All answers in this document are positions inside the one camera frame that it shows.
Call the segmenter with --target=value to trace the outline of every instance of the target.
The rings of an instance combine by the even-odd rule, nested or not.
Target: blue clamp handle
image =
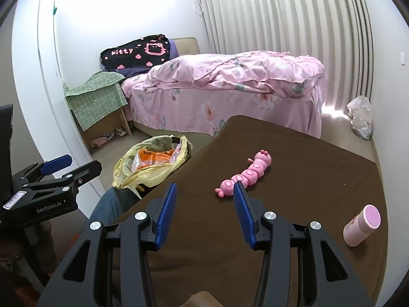
[[[41,174],[49,176],[55,172],[65,169],[68,166],[71,166],[71,164],[72,158],[70,155],[61,156],[50,162],[45,162],[41,167]]]

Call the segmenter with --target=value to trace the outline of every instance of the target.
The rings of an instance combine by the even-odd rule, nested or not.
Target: cable
[[[196,10],[196,0],[193,0],[193,10],[195,11],[195,13],[196,13],[197,16],[202,16],[202,15],[203,15],[202,3],[201,3],[200,0],[197,0],[197,1],[198,1],[198,3],[199,3],[201,12],[198,13],[197,10]]]

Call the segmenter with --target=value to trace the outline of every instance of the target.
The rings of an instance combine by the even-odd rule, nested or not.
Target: brown tablecloth
[[[150,252],[149,267],[158,307],[178,307],[208,291],[225,307],[253,305],[263,252],[245,243],[232,197],[214,189],[241,173],[247,158],[268,150],[271,168],[247,189],[253,198],[287,221],[319,221],[335,239],[375,300],[387,255],[387,212],[376,164],[314,137],[268,122],[232,117],[206,148],[124,214],[123,221],[177,183],[177,203],[167,242]],[[365,242],[348,247],[342,230],[366,204],[382,224]],[[297,302],[297,252],[292,253],[289,306]]]

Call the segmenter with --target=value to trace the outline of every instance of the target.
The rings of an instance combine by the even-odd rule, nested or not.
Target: hello kitty face
[[[166,53],[162,43],[146,44],[145,52],[149,55],[164,55]]]

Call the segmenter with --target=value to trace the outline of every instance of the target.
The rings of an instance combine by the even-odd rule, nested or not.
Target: trash bin
[[[192,144],[184,135],[155,136],[138,143],[116,163],[112,186],[117,189],[129,188],[142,198],[189,160],[191,149]],[[140,154],[140,150],[155,153],[178,150],[178,155],[173,162],[153,162],[149,166],[141,165],[140,168],[132,171],[132,164],[135,162],[135,157]]]

